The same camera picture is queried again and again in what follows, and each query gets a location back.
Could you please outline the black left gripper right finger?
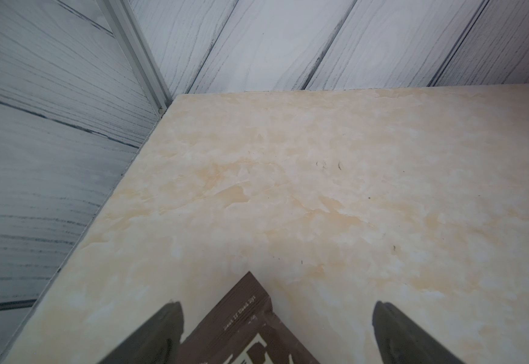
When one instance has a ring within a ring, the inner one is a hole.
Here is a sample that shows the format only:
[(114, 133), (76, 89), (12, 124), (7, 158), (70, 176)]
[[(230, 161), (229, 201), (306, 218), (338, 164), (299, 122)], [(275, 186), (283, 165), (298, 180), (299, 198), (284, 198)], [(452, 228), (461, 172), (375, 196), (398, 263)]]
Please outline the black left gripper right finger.
[(372, 325), (383, 363), (463, 364), (393, 303), (375, 303)]

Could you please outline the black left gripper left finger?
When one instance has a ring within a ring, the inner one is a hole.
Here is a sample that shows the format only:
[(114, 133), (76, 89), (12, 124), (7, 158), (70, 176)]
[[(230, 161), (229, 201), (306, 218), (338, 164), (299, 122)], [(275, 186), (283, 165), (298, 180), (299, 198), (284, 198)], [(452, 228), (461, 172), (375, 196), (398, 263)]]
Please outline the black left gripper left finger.
[(167, 303), (99, 363), (175, 363), (183, 332), (181, 304)]

